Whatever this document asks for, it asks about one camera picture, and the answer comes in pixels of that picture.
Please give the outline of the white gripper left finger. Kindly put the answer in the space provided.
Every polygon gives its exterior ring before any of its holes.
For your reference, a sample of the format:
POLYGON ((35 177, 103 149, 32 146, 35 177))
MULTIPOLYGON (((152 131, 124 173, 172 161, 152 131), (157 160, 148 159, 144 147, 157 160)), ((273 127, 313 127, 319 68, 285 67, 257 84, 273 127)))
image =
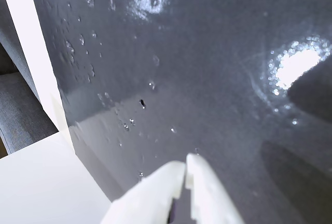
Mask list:
POLYGON ((114 200, 101 223, 168 223, 182 193, 186 164, 171 161, 114 200))

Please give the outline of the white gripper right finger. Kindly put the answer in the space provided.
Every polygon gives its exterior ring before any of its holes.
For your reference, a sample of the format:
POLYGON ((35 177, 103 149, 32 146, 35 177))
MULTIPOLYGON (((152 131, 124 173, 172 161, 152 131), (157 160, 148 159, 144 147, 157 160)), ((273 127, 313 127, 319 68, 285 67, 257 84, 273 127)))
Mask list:
POLYGON ((185 188, 190 191, 190 218, 196 223, 244 223, 227 190, 202 156, 186 157, 185 188))

